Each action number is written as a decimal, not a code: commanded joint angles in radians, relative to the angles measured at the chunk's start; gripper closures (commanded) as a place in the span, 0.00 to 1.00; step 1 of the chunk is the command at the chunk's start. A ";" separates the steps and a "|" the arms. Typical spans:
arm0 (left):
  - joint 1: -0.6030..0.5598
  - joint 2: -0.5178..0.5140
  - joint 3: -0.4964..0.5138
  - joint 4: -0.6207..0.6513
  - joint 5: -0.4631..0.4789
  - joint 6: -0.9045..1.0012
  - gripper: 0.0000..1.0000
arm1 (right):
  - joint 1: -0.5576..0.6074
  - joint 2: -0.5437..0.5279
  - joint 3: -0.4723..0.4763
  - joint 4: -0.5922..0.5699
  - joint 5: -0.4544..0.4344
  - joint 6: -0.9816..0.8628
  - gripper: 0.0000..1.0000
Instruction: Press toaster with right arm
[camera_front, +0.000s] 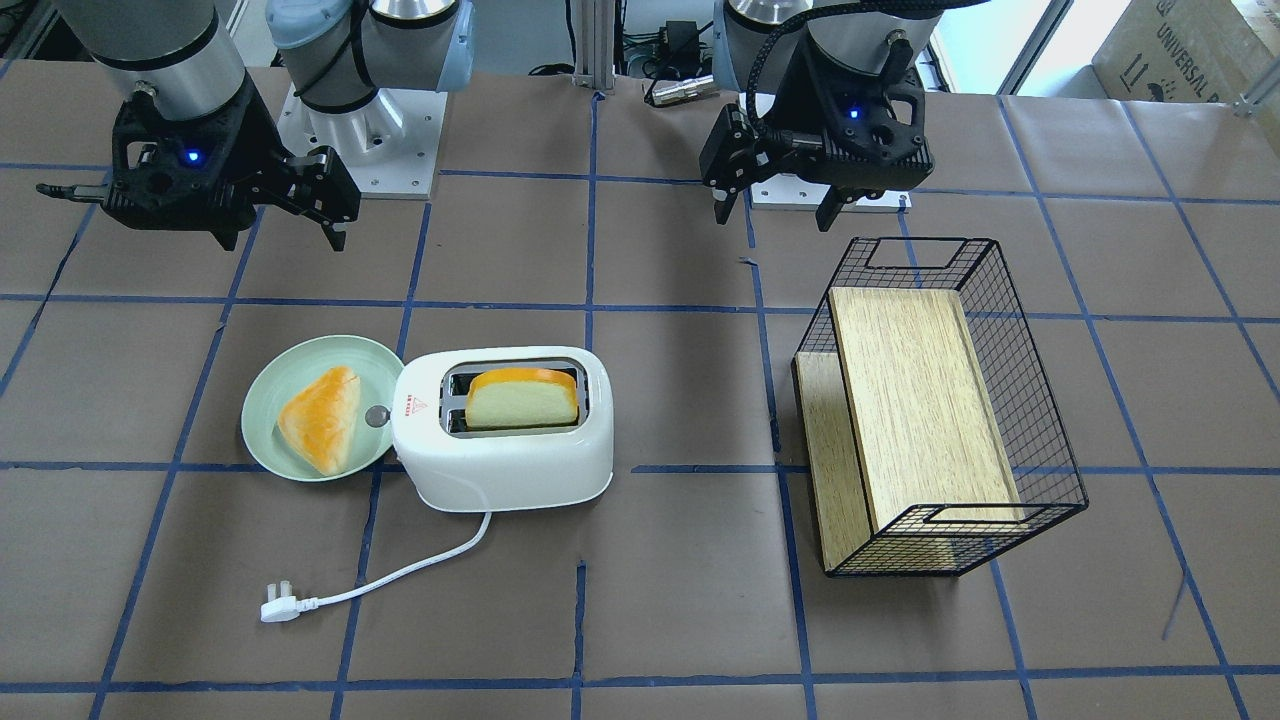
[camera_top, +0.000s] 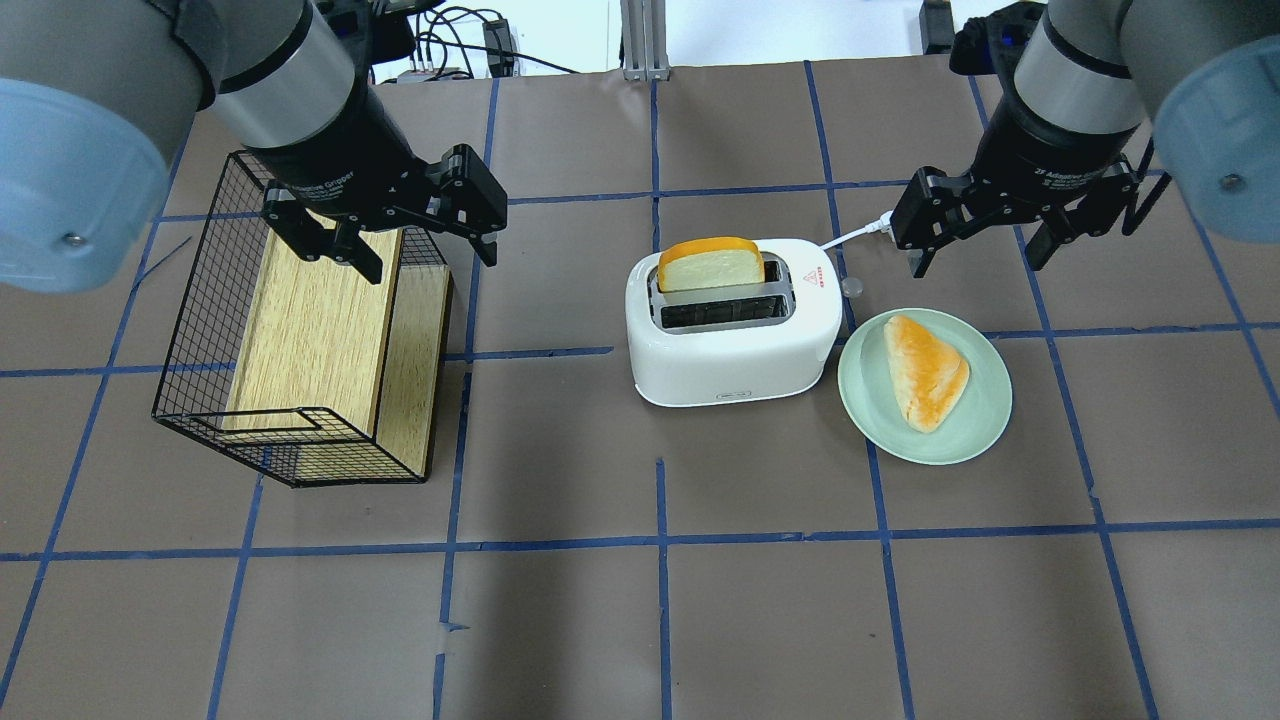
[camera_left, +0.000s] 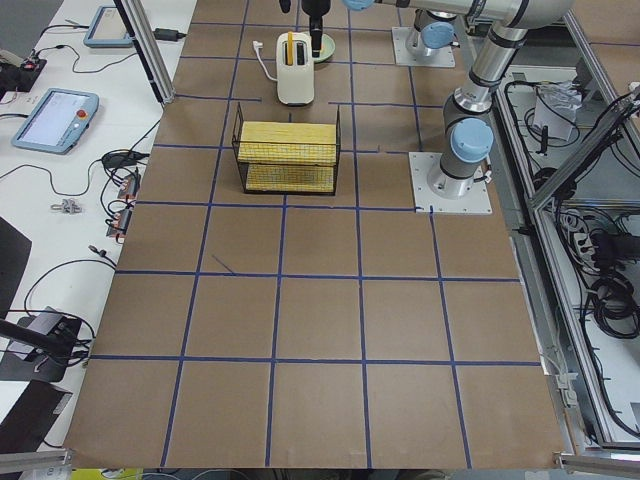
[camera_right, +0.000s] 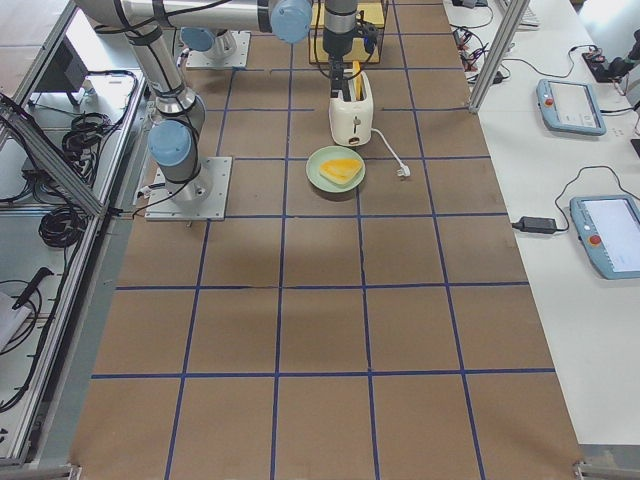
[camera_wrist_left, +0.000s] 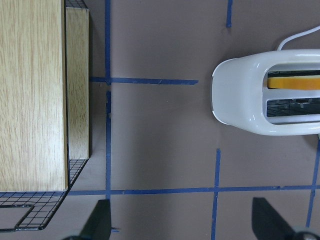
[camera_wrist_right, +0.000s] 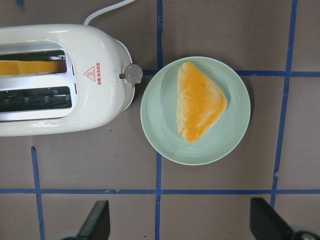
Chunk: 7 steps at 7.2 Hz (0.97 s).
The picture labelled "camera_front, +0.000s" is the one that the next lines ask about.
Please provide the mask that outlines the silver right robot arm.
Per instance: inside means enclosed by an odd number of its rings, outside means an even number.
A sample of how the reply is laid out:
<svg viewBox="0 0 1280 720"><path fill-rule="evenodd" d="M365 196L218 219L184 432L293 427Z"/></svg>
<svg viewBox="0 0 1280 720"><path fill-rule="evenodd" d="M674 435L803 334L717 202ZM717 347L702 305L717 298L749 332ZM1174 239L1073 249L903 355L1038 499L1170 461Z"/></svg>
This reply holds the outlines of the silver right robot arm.
<svg viewBox="0 0 1280 720"><path fill-rule="evenodd" d="M276 120L211 1L59 1L125 91L101 184L45 184L138 231L207 232L236 249L264 206L346 246L375 183L424 196L449 92L474 73L470 1L270 1L298 108Z"/></svg>

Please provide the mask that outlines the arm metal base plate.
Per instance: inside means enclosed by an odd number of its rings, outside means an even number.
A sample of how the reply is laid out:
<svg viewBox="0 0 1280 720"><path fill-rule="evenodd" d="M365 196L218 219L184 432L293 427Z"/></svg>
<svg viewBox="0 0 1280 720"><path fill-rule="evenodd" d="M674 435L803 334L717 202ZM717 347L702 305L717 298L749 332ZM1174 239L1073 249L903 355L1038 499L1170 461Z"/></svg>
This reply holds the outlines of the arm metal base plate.
<svg viewBox="0 0 1280 720"><path fill-rule="evenodd" d="M364 108L325 114L289 97L276 128L297 155L334 149L366 199L426 201L449 99L445 92L381 88Z"/></svg>
<svg viewBox="0 0 1280 720"><path fill-rule="evenodd" d="M773 94L759 92L756 95L756 110L762 119L772 109L773 101ZM804 131L815 131L822 136L826 132L826 127L820 115L815 120L805 120ZM756 141L754 152L758 168L763 168L771 160L771 155L768 155L760 141ZM841 211L893 213L900 208L909 210L913 206L911 193L916 192L915 187L920 182L901 188L886 190L878 199L860 197L856 202L844 205ZM828 188L828 184L809 182L794 173L778 173L768 179L754 183L750 188L750 197L755 208L760 210L813 213L819 206Z"/></svg>

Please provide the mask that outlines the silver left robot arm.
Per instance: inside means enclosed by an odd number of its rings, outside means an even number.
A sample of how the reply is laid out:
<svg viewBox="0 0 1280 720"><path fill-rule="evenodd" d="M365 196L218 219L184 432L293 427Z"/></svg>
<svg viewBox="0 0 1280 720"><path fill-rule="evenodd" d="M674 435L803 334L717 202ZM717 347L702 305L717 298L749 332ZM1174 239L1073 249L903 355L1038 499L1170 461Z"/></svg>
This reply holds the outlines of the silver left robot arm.
<svg viewBox="0 0 1280 720"><path fill-rule="evenodd" d="M699 154L724 224L737 200L776 176L824 188L815 223L910 191L934 169L925 92L914 67L956 1L722 1L713 79L733 94Z"/></svg>

